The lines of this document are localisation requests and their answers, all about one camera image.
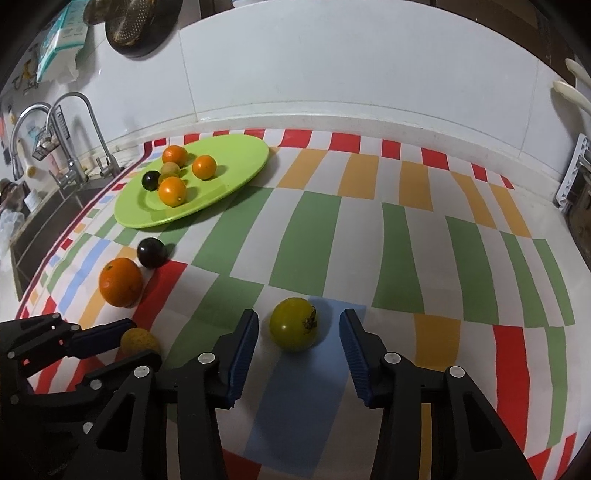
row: black ball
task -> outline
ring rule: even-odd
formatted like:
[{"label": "black ball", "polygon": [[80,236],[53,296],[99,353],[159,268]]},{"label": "black ball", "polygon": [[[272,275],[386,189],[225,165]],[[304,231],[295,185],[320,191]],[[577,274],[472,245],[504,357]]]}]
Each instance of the black ball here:
[{"label": "black ball", "polygon": [[144,238],[138,244],[138,260],[146,268],[158,268],[168,260],[166,247],[157,238]]},{"label": "black ball", "polygon": [[142,187],[149,192],[158,190],[158,179],[160,178],[160,172],[156,170],[150,170],[144,173],[142,177]]}]

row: white wall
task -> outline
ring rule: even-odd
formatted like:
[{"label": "white wall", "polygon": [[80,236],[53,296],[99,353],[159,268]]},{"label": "white wall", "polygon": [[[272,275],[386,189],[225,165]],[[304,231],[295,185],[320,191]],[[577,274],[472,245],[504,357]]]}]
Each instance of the white wall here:
[{"label": "white wall", "polygon": [[[579,109],[550,92],[558,76],[529,52],[413,2],[263,2],[189,25],[141,60],[115,53],[101,25],[87,43],[79,79],[16,94],[17,113],[79,90],[115,143],[162,122],[278,113],[374,119],[480,145],[554,183],[588,131]],[[63,108],[75,150],[97,147],[83,104],[68,99]]]}]

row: checkered tablecloth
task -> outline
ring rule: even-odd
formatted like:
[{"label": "checkered tablecloth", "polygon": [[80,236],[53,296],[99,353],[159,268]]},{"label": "checkered tablecloth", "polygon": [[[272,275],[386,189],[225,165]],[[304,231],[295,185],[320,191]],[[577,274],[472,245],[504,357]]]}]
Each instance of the checkered tablecloth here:
[{"label": "checkered tablecloth", "polygon": [[[117,224],[117,192],[166,146],[228,133],[271,148],[247,186],[168,225]],[[254,308],[261,337],[243,397],[218,413],[230,478],[358,480],[369,477],[381,413],[356,398],[340,346],[339,314],[354,308],[389,350],[422,367],[464,367],[538,478],[554,479],[579,420],[577,332],[561,271],[520,195],[487,169],[394,140],[289,129],[159,139],[65,232],[20,316],[58,311],[84,328],[130,317],[174,367]],[[137,307],[106,304],[100,269],[135,259],[148,236],[175,244],[172,260],[144,271]],[[315,305],[323,338],[298,355],[282,353],[265,324],[292,296]],[[117,355],[66,358],[31,383],[38,393],[71,390]],[[426,434],[421,478],[430,455]]]}]

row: yellow-green tomato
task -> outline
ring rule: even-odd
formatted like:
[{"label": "yellow-green tomato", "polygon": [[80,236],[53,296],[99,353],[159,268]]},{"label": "yellow-green tomato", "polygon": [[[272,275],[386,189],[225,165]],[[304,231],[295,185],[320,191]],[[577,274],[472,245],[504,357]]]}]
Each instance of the yellow-green tomato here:
[{"label": "yellow-green tomato", "polygon": [[273,341],[283,350],[301,352],[314,345],[318,334],[316,309],[298,297],[280,302],[269,321]]}]

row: plate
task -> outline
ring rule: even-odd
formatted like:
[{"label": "plate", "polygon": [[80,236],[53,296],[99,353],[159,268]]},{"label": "plate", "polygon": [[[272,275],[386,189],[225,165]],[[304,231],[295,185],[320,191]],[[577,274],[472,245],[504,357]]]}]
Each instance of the plate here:
[{"label": "plate", "polygon": [[[204,138],[184,146],[189,154],[187,165],[181,169],[181,179],[187,186],[187,200],[178,207],[169,207],[158,198],[158,192],[142,187],[142,174],[162,167],[162,157],[136,175],[120,192],[115,203],[115,219],[130,228],[163,225],[198,212],[242,187],[265,166],[269,147],[260,138],[250,135],[220,135]],[[199,155],[211,155],[217,162],[212,179],[199,180],[191,171]]]}]

